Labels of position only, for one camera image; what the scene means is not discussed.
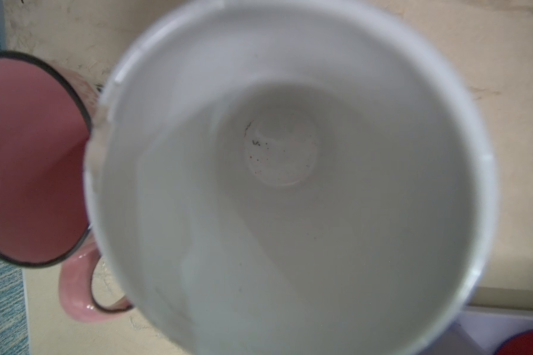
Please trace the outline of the blue flowered mug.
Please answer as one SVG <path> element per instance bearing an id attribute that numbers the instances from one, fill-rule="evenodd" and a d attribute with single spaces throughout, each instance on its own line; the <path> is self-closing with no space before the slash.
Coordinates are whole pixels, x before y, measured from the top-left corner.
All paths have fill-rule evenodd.
<path id="1" fill-rule="evenodd" d="M 107 80 L 87 214 L 191 354 L 416 354 L 489 258 L 497 163 L 450 63 L 363 1 L 189 1 Z"/>

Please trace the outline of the pink patterned mug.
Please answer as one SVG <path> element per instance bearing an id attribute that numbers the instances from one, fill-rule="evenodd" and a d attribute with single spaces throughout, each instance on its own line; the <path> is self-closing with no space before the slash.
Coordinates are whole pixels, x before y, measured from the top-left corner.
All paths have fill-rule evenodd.
<path id="1" fill-rule="evenodd" d="M 102 85 L 26 53 L 0 51 L 0 259 L 60 266 L 59 302 L 80 322 L 128 312 L 93 296 L 101 258 L 87 217 L 83 164 Z"/>

